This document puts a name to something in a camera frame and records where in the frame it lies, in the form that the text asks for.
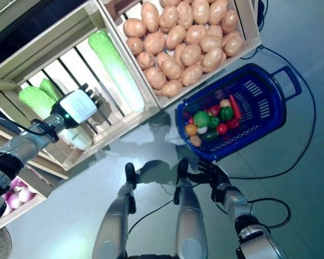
blue plastic basket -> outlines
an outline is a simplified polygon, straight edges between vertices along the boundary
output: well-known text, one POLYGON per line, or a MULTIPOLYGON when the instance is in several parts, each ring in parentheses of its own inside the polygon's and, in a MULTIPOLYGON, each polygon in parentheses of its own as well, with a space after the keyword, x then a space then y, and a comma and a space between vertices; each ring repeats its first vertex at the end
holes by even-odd
POLYGON ((198 156, 209 161, 221 159, 283 126, 286 122, 286 101, 300 93, 299 81, 288 66, 270 74, 255 64, 247 64, 184 100, 176 110, 178 131, 198 156), (288 98, 274 78, 280 72, 288 75, 295 88, 295 93, 288 98), (188 119, 198 111, 228 99, 230 94, 241 111, 240 126, 211 142, 203 141, 200 147, 194 147, 185 132, 188 119))

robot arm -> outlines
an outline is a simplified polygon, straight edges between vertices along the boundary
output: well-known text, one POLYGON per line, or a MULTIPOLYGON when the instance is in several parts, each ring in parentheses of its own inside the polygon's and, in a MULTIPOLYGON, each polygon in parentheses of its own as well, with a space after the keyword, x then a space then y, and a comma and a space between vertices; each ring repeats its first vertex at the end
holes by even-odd
POLYGON ((218 166, 200 162, 201 174, 187 174, 193 182, 208 182, 212 187, 211 198, 221 202, 235 228, 240 247, 238 259, 284 259, 287 256, 271 237, 267 227, 250 212, 250 205, 228 176, 218 166))
POLYGON ((57 134, 65 128, 75 128, 92 116, 99 103, 92 92, 85 92, 87 84, 56 102, 44 121, 33 120, 28 131, 11 139, 0 148, 0 217, 6 204, 1 197, 10 189, 13 180, 27 161, 37 156, 45 146, 58 141, 57 134))

toy vegetable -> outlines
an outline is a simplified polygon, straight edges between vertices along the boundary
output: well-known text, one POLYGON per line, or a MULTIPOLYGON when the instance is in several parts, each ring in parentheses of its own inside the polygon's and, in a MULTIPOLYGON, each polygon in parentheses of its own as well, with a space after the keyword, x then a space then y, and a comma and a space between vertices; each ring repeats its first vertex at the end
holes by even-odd
POLYGON ((207 110, 207 112, 210 116, 216 117, 220 113, 220 109, 221 107, 219 105, 213 105, 207 110))
POLYGON ((234 119, 227 121, 226 125, 227 125, 228 129, 233 130, 233 129, 239 127, 240 123, 239 123, 239 120, 234 118, 234 119))
POLYGON ((229 101, 231 102, 231 107, 232 107, 233 112, 234 112, 234 117, 237 120, 240 120, 241 119, 241 112, 239 110, 239 106, 237 104, 237 101, 235 101, 235 99, 234 99, 234 96, 230 95, 229 96, 229 101))
POLYGON ((233 109, 231 107, 222 107, 220 111, 221 120, 230 120, 234 116, 233 109))
POLYGON ((210 122, 210 116, 207 112, 197 112, 193 117, 194 124, 200 128, 205 127, 210 122))
POLYGON ((211 117, 210 118, 210 122, 208 124, 208 127, 209 128, 216 128, 217 125, 219 125, 219 124, 220 124, 220 119, 219 118, 217 118, 217 117, 211 117))

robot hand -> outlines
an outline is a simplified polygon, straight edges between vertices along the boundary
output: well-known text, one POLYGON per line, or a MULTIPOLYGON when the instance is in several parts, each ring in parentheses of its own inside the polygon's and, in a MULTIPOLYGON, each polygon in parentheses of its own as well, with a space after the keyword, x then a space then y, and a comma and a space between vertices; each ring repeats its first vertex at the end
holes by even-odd
MULTIPOLYGON (((28 131, 9 140, 0 148, 0 195, 10 189, 13 180, 26 162, 37 156, 49 143, 58 141, 57 134, 65 128, 75 128, 92 116, 100 103, 85 91, 87 84, 64 96, 53 105, 44 121, 33 120, 28 131)), ((0 217, 6 203, 0 196, 0 217)))

fake vegetable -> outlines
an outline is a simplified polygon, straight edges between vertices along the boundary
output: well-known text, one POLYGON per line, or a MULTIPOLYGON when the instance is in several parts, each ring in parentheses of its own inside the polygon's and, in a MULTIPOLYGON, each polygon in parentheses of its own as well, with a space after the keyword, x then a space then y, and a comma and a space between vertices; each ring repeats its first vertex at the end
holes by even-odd
POLYGON ((190 137, 190 142, 195 147, 200 147, 201 146, 201 139, 197 135, 191 136, 190 137))
POLYGON ((210 116, 207 112, 200 111, 193 116, 194 124, 200 128, 205 127, 210 122, 210 116))
POLYGON ((217 127, 217 125, 220 124, 220 119, 217 117, 211 117, 210 118, 210 122, 208 124, 209 128, 215 129, 217 127))
POLYGON ((199 134, 204 134, 204 133, 206 133, 206 132, 207 132, 207 126, 202 127, 202 128, 198 128, 198 129, 197 129, 197 132, 198 132, 199 134))
POLYGON ((220 125, 217 126, 216 130, 217 130, 218 133, 223 135, 228 131, 228 127, 227 127, 226 124, 221 123, 220 125))
POLYGON ((135 112, 141 112, 145 108, 143 96, 107 33, 103 30, 96 32, 88 42, 128 105, 135 112))
POLYGON ((207 109, 207 112, 210 116, 218 116, 220 114, 220 105, 213 105, 209 109, 207 109))
POLYGON ((226 125, 227 125, 228 129, 233 130, 233 129, 239 127, 240 123, 237 119, 231 119, 226 122, 226 125))
POLYGON ((220 111, 221 120, 230 120, 234 116, 233 109, 231 107, 222 107, 220 111))
POLYGON ((237 104, 237 101, 235 101, 235 99, 234 99, 234 96, 230 95, 229 96, 229 101, 231 103, 231 107, 232 107, 233 112, 234 112, 234 117, 237 120, 240 120, 241 119, 241 112, 240 112, 239 106, 237 104))
POLYGON ((231 103, 229 102, 228 99, 222 99, 222 100, 220 101, 220 106, 221 106, 221 107, 231 107, 231 103))
POLYGON ((215 130, 209 131, 206 134, 202 135, 200 139, 202 141, 212 141, 218 137, 219 133, 215 130))
POLYGON ((187 135, 193 136, 193 135, 196 135, 196 133, 197 133, 197 127, 196 127, 196 125, 193 125, 193 124, 187 124, 185 126, 185 131, 186 131, 187 135))

